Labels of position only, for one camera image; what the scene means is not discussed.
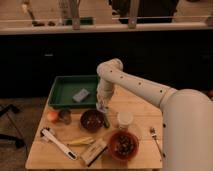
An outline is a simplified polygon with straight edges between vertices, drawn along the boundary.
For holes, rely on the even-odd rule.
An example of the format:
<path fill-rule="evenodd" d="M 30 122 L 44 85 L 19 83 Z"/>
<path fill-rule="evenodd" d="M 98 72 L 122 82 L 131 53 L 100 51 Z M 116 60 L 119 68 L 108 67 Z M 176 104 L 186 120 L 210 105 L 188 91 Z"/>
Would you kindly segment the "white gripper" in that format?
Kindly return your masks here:
<path fill-rule="evenodd" d="M 97 99 L 96 109 L 104 114 L 109 111 L 108 106 L 103 101 L 109 101 L 114 94 L 115 86 L 113 83 L 101 79 L 97 86 Z"/>

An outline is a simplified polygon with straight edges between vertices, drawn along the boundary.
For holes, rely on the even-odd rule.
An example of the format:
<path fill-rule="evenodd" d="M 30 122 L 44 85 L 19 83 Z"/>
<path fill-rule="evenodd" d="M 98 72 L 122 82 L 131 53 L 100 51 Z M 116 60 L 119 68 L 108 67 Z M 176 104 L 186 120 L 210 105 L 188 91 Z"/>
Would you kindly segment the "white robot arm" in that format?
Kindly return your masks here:
<path fill-rule="evenodd" d="M 108 102 L 119 85 L 161 110 L 163 171 L 213 171 L 213 100 L 127 74 L 118 58 L 99 64 L 97 74 L 100 102 Z"/>

